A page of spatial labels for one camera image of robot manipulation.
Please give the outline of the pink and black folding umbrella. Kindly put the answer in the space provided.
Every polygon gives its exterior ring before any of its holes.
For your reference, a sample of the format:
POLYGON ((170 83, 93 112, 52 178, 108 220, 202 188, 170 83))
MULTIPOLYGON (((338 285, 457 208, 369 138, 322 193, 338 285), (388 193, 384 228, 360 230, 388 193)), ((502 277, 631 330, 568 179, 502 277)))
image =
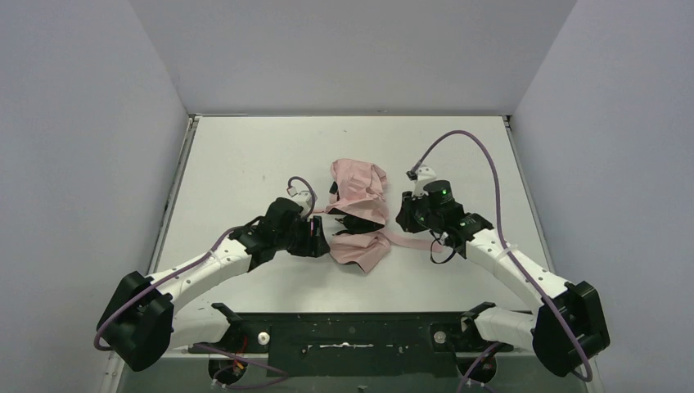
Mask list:
POLYGON ((388 178, 380 166, 342 158, 331 164, 330 172, 333 184, 329 203, 319 212, 334 215, 343 226, 329 241, 330 255, 338 264, 356 264, 364 273, 370 273, 393 245, 444 251, 441 245, 432 246, 386 228, 390 217, 385 196, 388 178))

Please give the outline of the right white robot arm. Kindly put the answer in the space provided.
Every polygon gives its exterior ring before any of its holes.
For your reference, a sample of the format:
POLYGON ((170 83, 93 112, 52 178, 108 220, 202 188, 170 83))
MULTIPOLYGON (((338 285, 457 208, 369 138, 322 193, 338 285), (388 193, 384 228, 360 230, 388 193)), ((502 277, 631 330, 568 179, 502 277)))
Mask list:
POLYGON ((588 282, 574 284, 549 272, 504 242, 487 219, 455 201, 449 181, 403 192, 396 222, 408 233, 430 232, 436 242, 489 272, 525 305, 522 311, 492 302, 477 305, 462 315, 464 332, 531 351, 559 377, 610 345, 597 290, 588 282))

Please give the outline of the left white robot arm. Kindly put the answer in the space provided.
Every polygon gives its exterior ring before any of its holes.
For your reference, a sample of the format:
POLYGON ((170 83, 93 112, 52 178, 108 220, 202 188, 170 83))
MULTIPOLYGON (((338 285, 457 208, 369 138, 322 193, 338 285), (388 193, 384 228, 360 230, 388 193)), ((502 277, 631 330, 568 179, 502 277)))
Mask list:
POLYGON ((221 341, 232 324, 232 312, 224 304, 206 305, 182 319, 176 318, 177 313, 280 251, 310 258, 327 254, 330 247, 322 220, 309 217, 314 205, 309 192, 278 197, 264 215, 228 229, 195 259, 149 276, 126 275, 97 323, 94 346, 114 351, 133 371, 142 371, 167 350, 221 341))

